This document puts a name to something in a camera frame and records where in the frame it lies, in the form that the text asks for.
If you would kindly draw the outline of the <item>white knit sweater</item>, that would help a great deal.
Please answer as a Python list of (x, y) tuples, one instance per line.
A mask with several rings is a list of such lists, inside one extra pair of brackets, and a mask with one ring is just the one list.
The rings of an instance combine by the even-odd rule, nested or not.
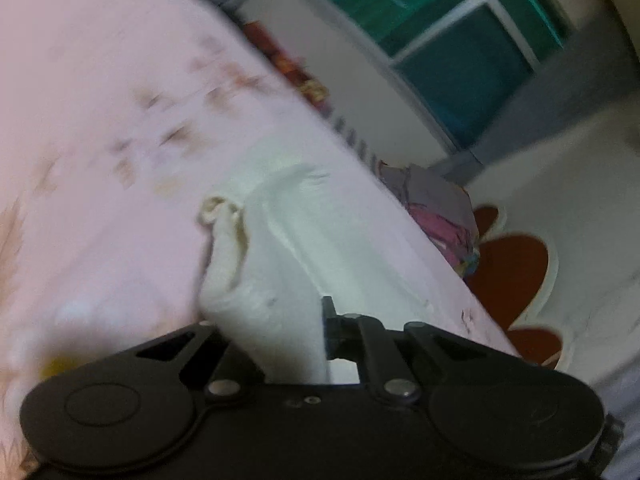
[(433, 312), (334, 200), (328, 172), (278, 144), (252, 148), (206, 196), (201, 220), (213, 237), (202, 315), (270, 382), (330, 382), (323, 297), (392, 330)]

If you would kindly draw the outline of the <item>stack of folded clothes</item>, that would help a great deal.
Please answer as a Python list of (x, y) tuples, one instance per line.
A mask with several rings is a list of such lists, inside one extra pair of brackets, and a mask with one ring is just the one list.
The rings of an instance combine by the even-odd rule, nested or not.
[(462, 278), (480, 263), (480, 232), (469, 195), (434, 171), (380, 162), (378, 177)]

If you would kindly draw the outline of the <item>red white scalloped headboard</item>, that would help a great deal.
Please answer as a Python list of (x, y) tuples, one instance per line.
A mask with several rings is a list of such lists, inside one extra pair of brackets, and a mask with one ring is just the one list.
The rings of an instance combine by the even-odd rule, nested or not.
[(504, 219), (496, 205), (476, 207), (474, 218), (480, 234), (480, 262), (464, 279), (466, 286), (525, 361), (553, 370), (562, 356), (559, 332), (518, 325), (518, 318), (541, 297), (550, 276), (547, 245), (533, 234), (491, 236)]

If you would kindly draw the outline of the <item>grey striped pillow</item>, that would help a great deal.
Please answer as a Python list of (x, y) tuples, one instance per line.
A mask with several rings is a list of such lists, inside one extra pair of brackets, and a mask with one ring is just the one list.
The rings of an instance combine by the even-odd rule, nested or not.
[(343, 143), (356, 155), (356, 157), (366, 166), (372, 174), (378, 173), (378, 163), (380, 160), (370, 145), (357, 130), (350, 126), (344, 116), (332, 114), (326, 118), (333, 132), (343, 141)]

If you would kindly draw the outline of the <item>pink floral bed sheet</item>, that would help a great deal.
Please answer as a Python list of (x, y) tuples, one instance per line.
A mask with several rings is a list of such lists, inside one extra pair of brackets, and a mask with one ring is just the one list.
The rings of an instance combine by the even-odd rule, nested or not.
[(202, 203), (262, 142), (334, 200), (433, 308), (512, 346), (396, 198), (203, 0), (1, 0), (1, 474), (27, 474), (24, 397), (55, 364), (195, 322)]

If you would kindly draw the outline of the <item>window with green screen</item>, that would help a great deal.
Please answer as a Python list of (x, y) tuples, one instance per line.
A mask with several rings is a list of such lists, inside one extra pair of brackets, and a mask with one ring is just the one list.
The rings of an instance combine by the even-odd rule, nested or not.
[(374, 63), (450, 152), (565, 47), (556, 0), (303, 0)]

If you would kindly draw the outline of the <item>right grey curtain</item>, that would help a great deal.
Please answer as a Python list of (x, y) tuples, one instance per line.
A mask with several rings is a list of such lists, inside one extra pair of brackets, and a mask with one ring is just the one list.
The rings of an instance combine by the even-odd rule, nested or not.
[(431, 166), (458, 185), (639, 90), (639, 60), (612, 0), (578, 27), (469, 148)]

